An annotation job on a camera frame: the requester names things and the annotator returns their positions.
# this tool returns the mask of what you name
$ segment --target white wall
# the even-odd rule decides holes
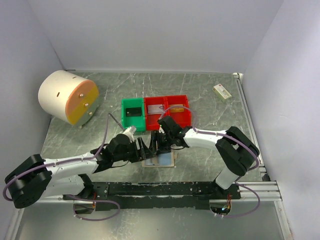
[[[38,103],[42,81],[61,69],[50,41],[26,0],[0,1],[0,189],[14,168],[41,151],[50,116]],[[14,205],[0,197],[0,239]]]
[[[320,1],[284,1],[245,71],[243,87],[295,239],[318,240]]]
[[[243,73],[283,0],[28,0],[66,69]]]

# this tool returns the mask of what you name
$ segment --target yellow panel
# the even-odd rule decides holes
[[[97,86],[95,85],[83,98],[83,100],[79,103],[78,106],[72,111],[71,114],[67,115],[68,121],[75,125],[79,119],[87,112],[89,106],[97,99],[99,96],[99,91]]]

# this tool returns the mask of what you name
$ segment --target cylindrical container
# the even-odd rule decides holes
[[[64,70],[49,75],[38,92],[39,103],[47,113],[79,127],[96,111],[98,96],[93,81]]]

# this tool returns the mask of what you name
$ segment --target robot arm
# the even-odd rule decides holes
[[[110,143],[105,144],[97,155],[98,148],[77,157],[61,159],[43,159],[39,154],[30,156],[5,178],[6,184],[29,169],[44,164],[52,165],[32,171],[15,180],[8,187],[15,207],[25,208],[40,198],[56,195],[71,194],[86,199],[93,192],[93,185],[87,174],[105,171],[118,161],[135,163],[169,153],[172,145],[185,148],[214,149],[216,147],[226,167],[213,184],[222,191],[228,189],[236,179],[244,176],[254,162],[254,158],[245,149],[241,146],[235,149],[233,145],[236,143],[225,137],[197,133],[191,126],[181,128],[170,116],[165,116],[158,122],[163,132],[151,133],[149,147],[146,147],[140,137],[134,140],[133,134],[136,128],[130,127],[114,137]],[[259,155],[259,150],[238,128],[231,127],[219,133],[236,138],[249,147],[256,156]],[[65,160],[73,161],[59,164]]]

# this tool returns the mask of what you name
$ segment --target marble tabletop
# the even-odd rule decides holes
[[[106,118],[112,113],[121,120],[121,100],[166,95],[187,95],[190,108],[198,117],[197,127],[205,130],[240,128],[250,136],[249,126],[232,74],[189,73],[99,73],[74,72],[94,81],[99,89],[99,108],[82,129],[53,117],[43,145],[43,158],[65,158],[81,155],[99,147],[102,142]],[[232,98],[222,102],[212,91],[222,84]],[[109,142],[121,129],[110,120],[107,133]],[[149,145],[150,133],[137,133]],[[90,176],[95,182],[184,182],[213,181],[225,164],[218,150],[193,147],[178,152],[175,167],[142,167],[141,162],[108,169]],[[258,168],[240,181],[261,181]]]

